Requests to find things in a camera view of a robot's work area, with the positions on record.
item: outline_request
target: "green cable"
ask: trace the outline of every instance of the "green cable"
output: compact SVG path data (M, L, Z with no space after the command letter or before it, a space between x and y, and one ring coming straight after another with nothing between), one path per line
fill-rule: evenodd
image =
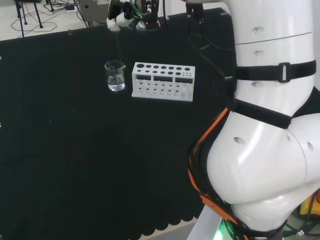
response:
M130 4L131 4L133 10L134 10L136 13L140 14L141 17L145 17L145 16L148 15L147 13L141 12L141 11L135 6L135 4L132 2L132 0L129 0L129 1L130 1Z

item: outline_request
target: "black strap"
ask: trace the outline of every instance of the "black strap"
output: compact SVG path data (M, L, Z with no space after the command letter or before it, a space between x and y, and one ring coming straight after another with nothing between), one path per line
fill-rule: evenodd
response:
M315 60L299 64L283 62L276 66L238 66L236 78L239 80L288 83L292 79L312 76L316 71L317 62Z
M292 120L291 116L238 99L234 100L234 105L230 109L235 113L281 129L287 129Z

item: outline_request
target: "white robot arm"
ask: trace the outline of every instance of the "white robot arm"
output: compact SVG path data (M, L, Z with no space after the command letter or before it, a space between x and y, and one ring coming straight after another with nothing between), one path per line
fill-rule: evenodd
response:
M249 72L238 77L235 99L257 113L228 114L208 153L209 181L251 230L278 229L320 188L320 114L292 119L314 87L315 71L292 77L295 66L315 64L312 0L184 2L227 4L237 66ZM281 79L264 79L264 67L279 67ZM259 119L267 112L289 126Z

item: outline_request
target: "yellow object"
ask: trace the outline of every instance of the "yellow object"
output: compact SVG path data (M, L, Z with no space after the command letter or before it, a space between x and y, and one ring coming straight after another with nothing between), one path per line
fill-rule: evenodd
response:
M301 204L301 208L300 208L300 214L301 215L307 215L308 214L308 210L309 210L311 199L312 199L312 196L308 197ZM320 202L318 202L317 198L314 199L311 214L320 216Z

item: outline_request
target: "metal stand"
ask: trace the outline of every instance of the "metal stand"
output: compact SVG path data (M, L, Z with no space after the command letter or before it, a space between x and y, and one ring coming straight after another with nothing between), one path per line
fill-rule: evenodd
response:
M26 3L23 3L25 0L21 0L21 6L22 6L22 12L23 12L23 19L24 19L24 25L28 25L27 23L27 19L26 19L26 15L25 15L25 9L24 9L24 4Z
M53 8L53 6L52 6L51 0L45 0L45 3L46 3L46 4L50 4L51 12L53 13L55 10L54 10L54 8Z
M41 28L41 29L43 29L43 28L44 28L44 26L42 26L42 23L41 23L41 20L40 20L40 16L39 16L38 8L37 8L37 5L36 5L36 0L33 0L33 4L34 4L34 9L35 9L36 15L37 15L38 20L39 20L40 28Z
M24 26L23 26L23 24L22 24L22 19L21 19L19 0L14 0L14 1L15 1L16 11L17 11L17 13L18 13L18 18L20 19L22 37L24 38L24 37L25 37L25 34L24 34Z

